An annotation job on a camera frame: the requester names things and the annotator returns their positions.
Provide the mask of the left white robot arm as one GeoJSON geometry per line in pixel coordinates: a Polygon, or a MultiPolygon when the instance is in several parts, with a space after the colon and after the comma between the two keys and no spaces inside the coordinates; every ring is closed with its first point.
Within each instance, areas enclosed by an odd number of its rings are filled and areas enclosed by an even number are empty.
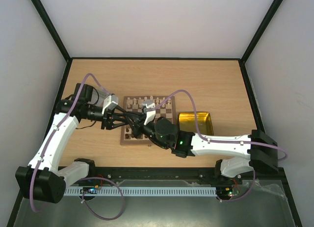
{"type": "Polygon", "coordinates": [[[134,126],[145,119],[144,112],[127,112],[110,94],[102,106],[91,103],[96,89],[88,84],[76,85],[74,93],[61,100],[55,109],[51,128],[34,158],[25,167],[18,167],[15,177],[24,198],[34,201],[58,203],[65,189],[82,178],[96,174],[95,162],[78,158],[59,169],[65,147],[82,119],[101,122],[101,129],[112,130],[121,126],[134,126]]]}

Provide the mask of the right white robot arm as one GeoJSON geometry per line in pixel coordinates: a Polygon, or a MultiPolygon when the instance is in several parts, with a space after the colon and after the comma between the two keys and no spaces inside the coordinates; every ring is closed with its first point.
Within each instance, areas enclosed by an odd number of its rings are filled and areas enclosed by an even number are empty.
{"type": "Polygon", "coordinates": [[[242,173],[255,171],[264,175],[278,172],[277,143],[261,130],[241,136],[210,136],[180,130],[166,118],[149,122],[140,132],[163,149],[170,149],[175,156],[225,155],[217,163],[214,179],[226,183],[242,173]]]}

